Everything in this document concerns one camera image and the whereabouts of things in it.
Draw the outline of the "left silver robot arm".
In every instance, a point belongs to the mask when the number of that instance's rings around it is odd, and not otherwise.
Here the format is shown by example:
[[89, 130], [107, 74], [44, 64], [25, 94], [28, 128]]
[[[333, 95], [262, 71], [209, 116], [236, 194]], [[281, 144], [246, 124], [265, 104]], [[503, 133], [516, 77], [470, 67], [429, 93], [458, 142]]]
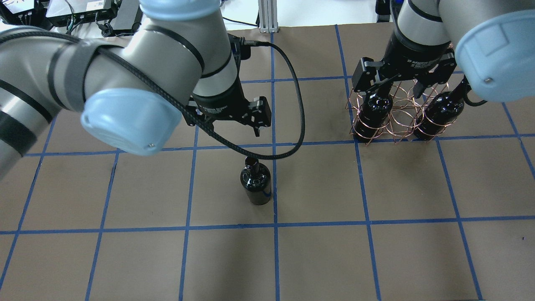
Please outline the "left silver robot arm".
[[182, 118], [212, 135], [215, 120], [271, 126], [265, 97], [239, 80], [240, 38], [218, 0], [142, 0], [126, 46], [33, 26], [1, 31], [1, 177], [61, 110], [95, 138], [138, 156], [161, 151]]

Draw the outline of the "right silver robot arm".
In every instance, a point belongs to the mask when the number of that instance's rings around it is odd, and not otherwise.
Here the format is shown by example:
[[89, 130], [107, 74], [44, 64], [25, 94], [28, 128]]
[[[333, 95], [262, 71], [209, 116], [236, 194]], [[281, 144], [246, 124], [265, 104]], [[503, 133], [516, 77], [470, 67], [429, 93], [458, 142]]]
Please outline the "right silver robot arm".
[[359, 61], [353, 91], [414, 79], [419, 98], [459, 67], [485, 101], [534, 97], [534, 7], [533, 0], [406, 0], [383, 59]]

